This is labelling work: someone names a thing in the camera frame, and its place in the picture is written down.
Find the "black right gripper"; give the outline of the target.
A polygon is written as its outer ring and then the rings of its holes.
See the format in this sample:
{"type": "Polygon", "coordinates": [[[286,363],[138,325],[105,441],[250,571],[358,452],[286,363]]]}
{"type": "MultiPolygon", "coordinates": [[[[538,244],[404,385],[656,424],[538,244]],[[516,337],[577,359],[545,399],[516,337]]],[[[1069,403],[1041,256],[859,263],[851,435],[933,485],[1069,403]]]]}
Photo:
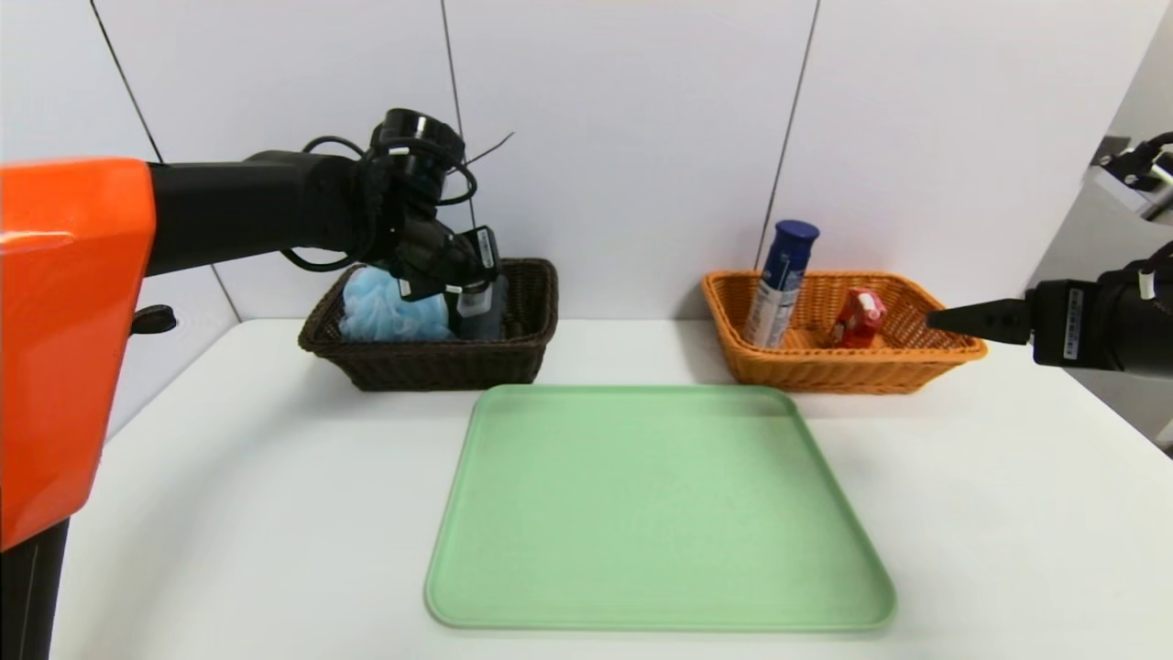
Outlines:
{"type": "Polygon", "coordinates": [[[1155,271],[1155,297],[1141,297],[1141,264],[1096,281],[1044,280],[1024,298],[954,306],[925,314],[925,326],[994,343],[1030,343],[1037,365],[1172,376],[1169,261],[1155,271]]]}

